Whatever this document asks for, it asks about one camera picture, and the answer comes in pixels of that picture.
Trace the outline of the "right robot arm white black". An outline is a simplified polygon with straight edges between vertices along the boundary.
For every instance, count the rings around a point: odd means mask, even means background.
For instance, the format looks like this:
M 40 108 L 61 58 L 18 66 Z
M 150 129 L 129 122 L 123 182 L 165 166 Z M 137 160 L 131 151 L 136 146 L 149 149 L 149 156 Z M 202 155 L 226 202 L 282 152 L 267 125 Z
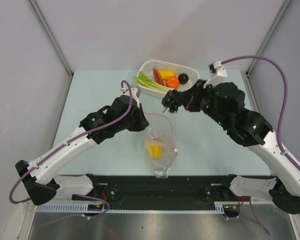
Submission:
M 272 125 L 258 112 L 245 108 L 245 93 L 232 82 L 204 87 L 199 79 L 190 89 L 172 96 L 177 107 L 189 112 L 203 111 L 238 145 L 248 148 L 274 172 L 268 179 L 229 175 L 221 184 L 220 194 L 253 197 L 272 201 L 289 214 L 300 214 L 300 171 L 280 153 Z

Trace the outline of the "fake black grape bunch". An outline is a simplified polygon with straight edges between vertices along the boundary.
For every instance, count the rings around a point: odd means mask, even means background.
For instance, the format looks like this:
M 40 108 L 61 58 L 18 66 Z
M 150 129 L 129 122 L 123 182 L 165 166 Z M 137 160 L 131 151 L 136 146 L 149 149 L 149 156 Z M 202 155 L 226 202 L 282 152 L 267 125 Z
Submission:
M 178 91 L 176 89 L 169 90 L 161 100 L 161 104 L 164 107 L 163 113 L 167 111 L 170 113 L 177 113 L 179 107 L 182 105 L 178 100 Z

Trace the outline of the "yellow fake lemon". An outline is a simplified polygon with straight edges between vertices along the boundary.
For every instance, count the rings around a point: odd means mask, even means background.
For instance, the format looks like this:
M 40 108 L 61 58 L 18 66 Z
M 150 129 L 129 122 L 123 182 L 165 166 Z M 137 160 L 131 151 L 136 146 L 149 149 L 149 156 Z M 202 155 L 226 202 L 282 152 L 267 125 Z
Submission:
M 176 73 L 169 69 L 159 70 L 159 73 L 161 75 L 161 78 L 166 81 L 170 77 L 175 77 Z

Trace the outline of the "dark purple fake plum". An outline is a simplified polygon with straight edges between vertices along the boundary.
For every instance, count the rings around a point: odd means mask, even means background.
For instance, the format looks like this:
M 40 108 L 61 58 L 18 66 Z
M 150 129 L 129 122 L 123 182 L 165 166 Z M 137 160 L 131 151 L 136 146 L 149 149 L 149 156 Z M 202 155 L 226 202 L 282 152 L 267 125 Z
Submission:
M 185 85 L 188 83 L 189 81 L 189 76 L 186 74 L 186 73 L 181 73 L 179 76 L 178 76 L 178 80 L 179 80 L 179 83 L 181 85 Z

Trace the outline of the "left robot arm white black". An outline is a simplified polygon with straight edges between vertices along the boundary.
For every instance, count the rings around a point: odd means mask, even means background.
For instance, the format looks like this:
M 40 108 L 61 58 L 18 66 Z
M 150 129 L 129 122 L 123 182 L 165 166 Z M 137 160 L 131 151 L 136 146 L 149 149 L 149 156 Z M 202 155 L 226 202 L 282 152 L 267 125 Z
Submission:
M 35 160 L 16 163 L 15 168 L 29 199 L 36 206 L 52 199 L 97 199 L 101 185 L 96 176 L 64 176 L 58 172 L 76 157 L 115 134 L 124 130 L 141 132 L 148 126 L 138 97 L 127 94 L 117 97 L 112 105 L 89 113 L 73 133 L 56 147 Z

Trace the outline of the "fake green lettuce leaf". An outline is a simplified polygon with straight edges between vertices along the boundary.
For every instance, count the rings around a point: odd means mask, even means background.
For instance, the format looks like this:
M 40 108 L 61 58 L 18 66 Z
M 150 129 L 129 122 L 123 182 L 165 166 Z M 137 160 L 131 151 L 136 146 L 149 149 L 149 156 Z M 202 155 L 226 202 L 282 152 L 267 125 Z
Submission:
M 156 91 L 160 91 L 160 92 L 164 92 L 164 93 L 171 90 L 170 88 L 155 82 L 154 80 L 152 80 L 150 77 L 148 77 L 142 71 L 140 71 L 137 76 L 132 76 L 132 78 L 136 81 L 137 84 L 140 84 L 143 87 L 146 87 L 146 88 L 149 88 L 152 90 L 156 90 Z

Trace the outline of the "fake watermelon slice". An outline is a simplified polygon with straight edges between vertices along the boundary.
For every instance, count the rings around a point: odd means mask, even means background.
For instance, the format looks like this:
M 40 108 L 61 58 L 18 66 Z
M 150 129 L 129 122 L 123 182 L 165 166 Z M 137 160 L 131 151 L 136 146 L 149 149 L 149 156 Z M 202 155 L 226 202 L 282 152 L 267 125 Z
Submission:
M 152 72 L 153 72 L 154 81 L 156 83 L 162 85 L 162 86 L 165 86 L 165 83 L 164 83 L 164 80 L 163 80 L 163 78 L 162 78 L 162 76 L 160 74 L 160 71 L 156 67 L 154 67 L 152 69 Z

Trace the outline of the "clear zip top bag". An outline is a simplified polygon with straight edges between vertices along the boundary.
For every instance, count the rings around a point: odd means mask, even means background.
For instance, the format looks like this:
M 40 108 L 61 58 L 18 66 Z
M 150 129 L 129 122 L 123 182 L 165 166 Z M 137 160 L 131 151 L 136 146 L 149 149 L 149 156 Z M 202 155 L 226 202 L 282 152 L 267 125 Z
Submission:
M 173 125 L 165 115 L 155 112 L 146 112 L 145 117 L 149 126 L 144 132 L 144 155 L 152 174 L 158 179 L 169 177 L 169 171 L 178 156 L 178 150 L 175 142 Z M 151 159 L 146 153 L 146 143 L 154 143 L 162 146 L 162 155 L 158 159 Z

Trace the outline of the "yellow fake bell pepper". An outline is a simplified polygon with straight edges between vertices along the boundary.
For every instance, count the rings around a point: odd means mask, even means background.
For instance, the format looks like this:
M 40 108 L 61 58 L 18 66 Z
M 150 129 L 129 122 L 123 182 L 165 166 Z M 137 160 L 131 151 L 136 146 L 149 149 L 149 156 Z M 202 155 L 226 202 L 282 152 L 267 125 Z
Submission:
M 159 144 L 147 142 L 146 154 L 150 159 L 159 159 L 162 156 L 163 148 Z

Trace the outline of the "orange fake orange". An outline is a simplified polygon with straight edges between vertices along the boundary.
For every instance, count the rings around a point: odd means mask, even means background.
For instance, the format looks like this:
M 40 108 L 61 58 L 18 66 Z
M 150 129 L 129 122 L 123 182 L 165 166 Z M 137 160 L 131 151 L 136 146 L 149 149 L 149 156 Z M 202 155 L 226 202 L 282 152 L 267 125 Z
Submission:
M 166 86 L 168 88 L 177 89 L 180 85 L 180 81 L 176 76 L 171 76 L 166 80 Z

